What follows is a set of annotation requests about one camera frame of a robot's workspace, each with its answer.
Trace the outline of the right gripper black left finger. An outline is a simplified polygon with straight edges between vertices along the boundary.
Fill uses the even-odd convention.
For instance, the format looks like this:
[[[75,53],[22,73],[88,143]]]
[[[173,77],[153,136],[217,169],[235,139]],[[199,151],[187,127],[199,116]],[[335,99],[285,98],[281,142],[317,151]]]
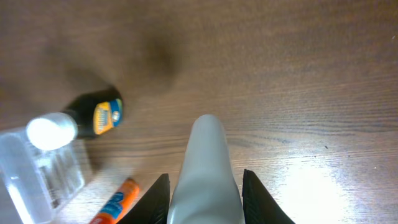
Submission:
[[[169,206],[169,175],[162,174],[118,224],[166,224]]]

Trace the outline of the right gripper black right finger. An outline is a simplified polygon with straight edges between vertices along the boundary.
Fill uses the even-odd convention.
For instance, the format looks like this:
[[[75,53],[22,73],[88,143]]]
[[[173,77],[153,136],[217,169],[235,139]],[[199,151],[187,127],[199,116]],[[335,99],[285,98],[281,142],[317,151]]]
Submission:
[[[244,170],[242,197],[246,224],[294,224],[258,176],[248,169]]]

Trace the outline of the orange tube white cap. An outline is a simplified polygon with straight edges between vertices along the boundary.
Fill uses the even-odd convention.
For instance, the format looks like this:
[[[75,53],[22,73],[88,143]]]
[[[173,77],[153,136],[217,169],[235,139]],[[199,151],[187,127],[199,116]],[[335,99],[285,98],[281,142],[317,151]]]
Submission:
[[[138,183],[127,178],[90,221],[90,224],[116,224],[131,209],[139,191]]]

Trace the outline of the white spray bottle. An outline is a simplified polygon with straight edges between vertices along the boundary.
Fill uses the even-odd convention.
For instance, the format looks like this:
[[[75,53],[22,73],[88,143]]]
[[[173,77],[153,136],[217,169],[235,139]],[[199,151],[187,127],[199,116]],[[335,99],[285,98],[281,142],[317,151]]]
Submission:
[[[192,126],[167,222],[245,222],[224,128],[214,115],[205,114]]]

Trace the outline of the dark syrup bottle white cap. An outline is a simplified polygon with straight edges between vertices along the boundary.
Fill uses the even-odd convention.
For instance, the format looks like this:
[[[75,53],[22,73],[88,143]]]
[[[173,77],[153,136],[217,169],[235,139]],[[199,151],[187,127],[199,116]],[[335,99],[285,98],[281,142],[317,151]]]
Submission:
[[[26,133],[33,146],[52,151],[76,139],[94,139],[123,120],[123,98],[113,86],[75,98],[63,110],[29,121]]]

